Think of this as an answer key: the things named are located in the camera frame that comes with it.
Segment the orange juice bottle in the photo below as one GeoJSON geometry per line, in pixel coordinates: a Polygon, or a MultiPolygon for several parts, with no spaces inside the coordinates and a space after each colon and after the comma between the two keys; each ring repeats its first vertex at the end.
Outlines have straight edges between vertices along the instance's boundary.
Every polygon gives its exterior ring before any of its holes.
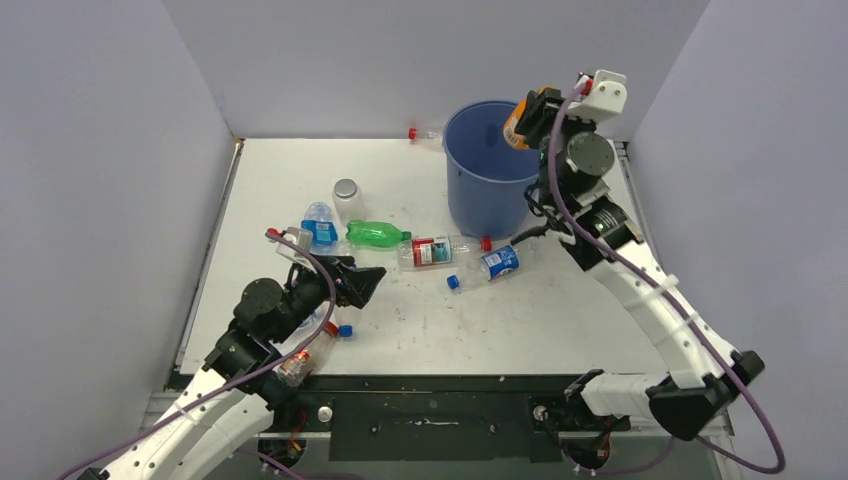
{"type": "Polygon", "coordinates": [[[531,90],[512,110],[502,128],[504,140],[511,148],[516,150],[529,149],[529,146],[525,143],[525,136],[518,134],[516,128],[519,120],[527,109],[528,102],[534,100],[537,96],[549,88],[551,88],[551,85],[544,85],[536,90],[531,90]]]}

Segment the pepsi bottle blue cap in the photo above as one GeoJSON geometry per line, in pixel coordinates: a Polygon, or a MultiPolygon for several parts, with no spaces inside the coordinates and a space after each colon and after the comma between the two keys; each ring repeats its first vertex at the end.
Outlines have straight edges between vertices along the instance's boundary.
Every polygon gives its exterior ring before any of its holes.
{"type": "MultiPolygon", "coordinates": [[[[326,315],[328,305],[318,307],[298,328],[299,331],[308,331],[320,323],[326,315]]],[[[354,333],[353,319],[345,312],[345,308],[336,307],[330,317],[327,328],[342,338],[352,337],[354,333]]]]}

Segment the red label clear bottle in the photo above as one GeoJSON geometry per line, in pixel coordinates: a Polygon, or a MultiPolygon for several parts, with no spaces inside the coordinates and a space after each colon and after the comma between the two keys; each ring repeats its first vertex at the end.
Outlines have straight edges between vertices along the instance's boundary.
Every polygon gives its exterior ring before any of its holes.
{"type": "Polygon", "coordinates": [[[406,271],[425,271],[458,267],[460,263],[493,249],[488,237],[462,235],[418,237],[404,240],[397,248],[399,267],[406,271]]]}

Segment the blue label blue cap bottle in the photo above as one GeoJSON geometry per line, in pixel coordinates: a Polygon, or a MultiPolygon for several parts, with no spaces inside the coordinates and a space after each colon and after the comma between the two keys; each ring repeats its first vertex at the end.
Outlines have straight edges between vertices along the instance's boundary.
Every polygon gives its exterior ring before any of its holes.
{"type": "Polygon", "coordinates": [[[446,278],[449,290],[464,293],[531,269],[538,263],[539,242],[526,240],[505,245],[463,262],[446,278]]]}

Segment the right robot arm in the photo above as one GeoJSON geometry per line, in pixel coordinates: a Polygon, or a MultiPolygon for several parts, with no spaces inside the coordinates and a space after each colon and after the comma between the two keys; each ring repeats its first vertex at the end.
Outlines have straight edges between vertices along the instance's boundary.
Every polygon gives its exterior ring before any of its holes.
{"type": "Polygon", "coordinates": [[[602,418],[646,418],[673,438],[697,439],[765,368],[716,334],[654,258],[640,228],[608,193],[604,176],[616,151],[597,133],[619,114],[622,85],[585,83],[572,94],[530,91],[503,127],[507,144],[538,154],[538,179],[524,191],[539,234],[554,233],[577,265],[604,286],[658,351],[660,375],[595,369],[565,390],[565,411],[579,428],[602,418]]]}

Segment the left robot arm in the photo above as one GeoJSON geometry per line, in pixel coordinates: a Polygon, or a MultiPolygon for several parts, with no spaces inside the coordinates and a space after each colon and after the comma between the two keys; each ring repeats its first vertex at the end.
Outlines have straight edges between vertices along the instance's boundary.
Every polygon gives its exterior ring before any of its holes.
{"type": "Polygon", "coordinates": [[[294,387],[276,373],[279,350],[319,307],[364,308],[386,274],[351,257],[320,256],[312,270],[295,263],[284,284],[246,285],[225,333],[160,419],[103,467],[89,460],[81,479],[202,479],[250,437],[290,428],[294,387]]]}

